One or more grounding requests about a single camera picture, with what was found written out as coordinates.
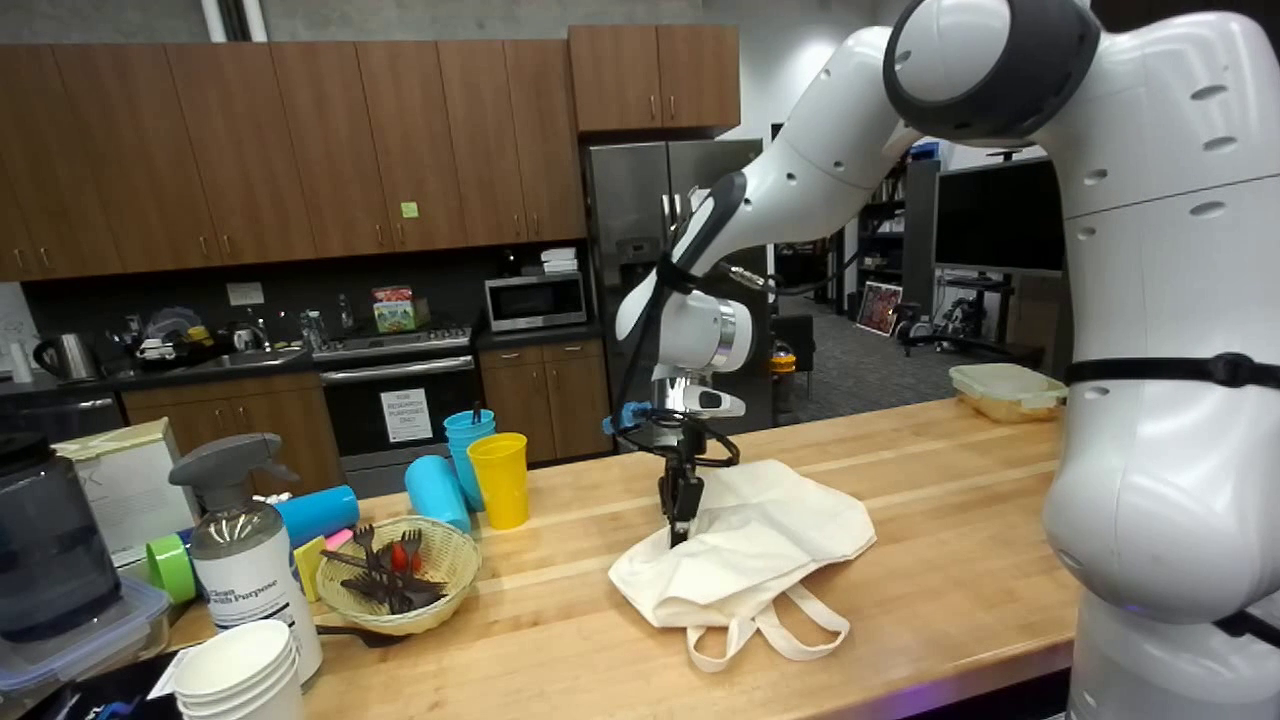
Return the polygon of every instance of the humanoid robot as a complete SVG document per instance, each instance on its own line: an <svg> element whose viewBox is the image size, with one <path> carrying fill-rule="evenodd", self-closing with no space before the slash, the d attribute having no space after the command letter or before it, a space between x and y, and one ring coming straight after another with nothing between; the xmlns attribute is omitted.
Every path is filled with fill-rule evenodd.
<svg viewBox="0 0 1280 720"><path fill-rule="evenodd" d="M1275 720L1280 68L1245 15L1113 37L1077 0L921 0L849 37L620 305L617 335L662 328L662 416L738 407L707 373L749 319L702 276L849 223L915 133L1037 142L1059 175L1077 340L1045 529L1085 585L1074 716ZM679 534L697 491L663 478Z"/></svg>

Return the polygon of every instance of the basket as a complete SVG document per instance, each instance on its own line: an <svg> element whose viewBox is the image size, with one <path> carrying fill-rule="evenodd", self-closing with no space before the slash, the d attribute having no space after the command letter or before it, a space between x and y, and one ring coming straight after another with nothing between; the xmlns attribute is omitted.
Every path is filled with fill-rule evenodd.
<svg viewBox="0 0 1280 720"><path fill-rule="evenodd" d="M956 364L948 376L977 413L1002 424L1053 422L1070 396L1070 386L1020 364Z"/></svg>
<svg viewBox="0 0 1280 720"><path fill-rule="evenodd" d="M477 594L482 563L483 563L482 545L454 525L434 525L425 515L399 515L399 521L371 525L371 549L395 541L410 529L422 529L425 545L427 545L427 563L422 577L444 585L444 597L437 605L418 608L418 613L387 613L387 608L344 588L344 580L361 577L361 570L339 563L339 559L321 559L321 570L316 570L321 599L327 608L335 608L344 620L353 620L357 627L377 632L377 636L418 636L418 632L444 625Z"/></svg>

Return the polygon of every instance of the kettle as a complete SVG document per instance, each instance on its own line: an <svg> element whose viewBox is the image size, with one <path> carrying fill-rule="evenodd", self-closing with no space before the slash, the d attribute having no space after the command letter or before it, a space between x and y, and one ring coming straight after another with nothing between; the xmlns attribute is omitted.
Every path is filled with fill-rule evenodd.
<svg viewBox="0 0 1280 720"><path fill-rule="evenodd" d="M58 340L41 340L33 360L58 381L98 381L88 340L81 333L64 333Z"/></svg>

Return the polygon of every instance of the stainless steel refrigerator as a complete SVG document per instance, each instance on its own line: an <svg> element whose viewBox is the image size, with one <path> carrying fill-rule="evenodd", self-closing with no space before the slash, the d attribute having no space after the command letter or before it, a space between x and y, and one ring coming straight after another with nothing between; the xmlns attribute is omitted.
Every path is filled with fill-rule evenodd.
<svg viewBox="0 0 1280 720"><path fill-rule="evenodd" d="M614 315L644 272L674 251L679 221L693 211L702 190L738 172L761 158L761 142L654 142L654 146L589 146L589 207L594 207L594 283L597 307L608 324L608 376L614 405L650 396L654 343L617 343ZM734 265L764 272L764 247L738 251ZM746 422L718 422L725 431L767 430L774 424L774 381L767 381L767 298L738 288L729 281L707 281L707 294L734 298L751 307L758 340L751 360L718 376L718 387L749 399Z"/></svg>

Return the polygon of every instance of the kitchen island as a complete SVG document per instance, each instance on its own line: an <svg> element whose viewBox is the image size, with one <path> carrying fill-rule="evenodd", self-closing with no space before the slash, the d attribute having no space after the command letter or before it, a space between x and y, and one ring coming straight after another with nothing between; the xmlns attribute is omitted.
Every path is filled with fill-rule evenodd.
<svg viewBox="0 0 1280 720"><path fill-rule="evenodd" d="M663 529L662 459L614 457L532 472L532 521L483 534L482 594L444 627L405 644L323 632L310 716L913 716L1070 670L1077 580L1041 534L1055 424L937 399L738 439L878 521L878 549L808 580L851 620L835 655L789 665L751 641L702 675L684 632L650 627L603 577ZM365 512L405 512L405 498ZM171 632L194 641L207 620L187 613Z"/></svg>

